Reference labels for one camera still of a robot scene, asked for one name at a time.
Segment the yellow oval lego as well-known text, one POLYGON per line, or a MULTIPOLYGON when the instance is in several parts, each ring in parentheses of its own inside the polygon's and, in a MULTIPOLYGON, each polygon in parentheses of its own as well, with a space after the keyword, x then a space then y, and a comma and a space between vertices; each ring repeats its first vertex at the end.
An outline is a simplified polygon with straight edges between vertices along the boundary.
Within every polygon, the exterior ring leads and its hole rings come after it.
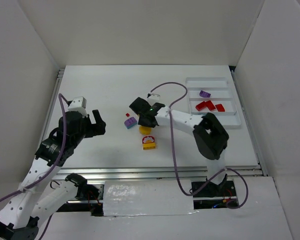
POLYGON ((146 127, 146 126, 139 126, 139 133, 142 135, 150 135, 152 132, 152 128, 151 127, 146 127))

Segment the purple fan lego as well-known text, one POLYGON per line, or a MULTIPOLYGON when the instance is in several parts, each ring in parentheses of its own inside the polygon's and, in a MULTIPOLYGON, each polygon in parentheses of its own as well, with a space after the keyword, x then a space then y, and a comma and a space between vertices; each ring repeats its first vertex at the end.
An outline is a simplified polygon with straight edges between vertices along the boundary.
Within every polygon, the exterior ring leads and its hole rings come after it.
POLYGON ((199 92, 199 96, 202 97, 202 98, 210 98, 211 97, 211 94, 209 92, 206 92, 204 90, 201 90, 199 92))

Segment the red arch lego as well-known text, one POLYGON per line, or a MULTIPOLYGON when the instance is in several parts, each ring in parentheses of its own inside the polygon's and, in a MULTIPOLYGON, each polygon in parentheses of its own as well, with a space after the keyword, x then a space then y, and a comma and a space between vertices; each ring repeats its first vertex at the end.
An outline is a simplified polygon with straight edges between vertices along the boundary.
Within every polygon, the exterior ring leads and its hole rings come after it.
POLYGON ((207 108, 209 111, 214 111, 216 109, 215 105, 213 104, 213 102, 211 100, 202 101, 201 103, 199 103, 195 106, 195 109, 197 111, 202 111, 205 108, 207 108))

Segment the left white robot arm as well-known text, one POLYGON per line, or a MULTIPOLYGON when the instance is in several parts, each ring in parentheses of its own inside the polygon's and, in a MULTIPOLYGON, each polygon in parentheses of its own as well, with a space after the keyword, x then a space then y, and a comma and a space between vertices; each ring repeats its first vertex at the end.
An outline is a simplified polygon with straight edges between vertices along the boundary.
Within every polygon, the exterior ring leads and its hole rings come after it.
POLYGON ((28 174, 17 191, 6 196, 8 203, 0 210, 0 238, 4 240, 33 240, 39 228, 65 202, 98 200, 100 189, 88 184, 77 173, 67 175, 63 183, 48 196, 41 198, 46 186, 59 172, 75 148, 86 138, 104 135, 106 123, 97 109, 89 115, 79 111, 63 112, 48 138, 43 140, 35 153, 28 174))

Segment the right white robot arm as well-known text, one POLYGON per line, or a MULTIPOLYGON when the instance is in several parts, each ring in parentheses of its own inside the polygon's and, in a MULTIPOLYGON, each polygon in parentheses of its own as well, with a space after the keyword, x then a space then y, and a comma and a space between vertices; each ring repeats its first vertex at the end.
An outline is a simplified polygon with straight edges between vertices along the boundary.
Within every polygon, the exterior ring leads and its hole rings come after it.
POLYGON ((174 130, 193 136, 199 153, 207 160, 207 180, 197 191, 205 187, 219 191, 224 187, 227 181, 225 150, 228 146, 229 135, 214 114, 193 115, 173 110, 159 102, 150 105, 147 100, 140 97, 136 98, 129 108, 139 116, 140 126, 170 127, 174 173, 179 188, 185 195, 193 196, 196 192, 186 193, 182 188, 177 167, 174 130))

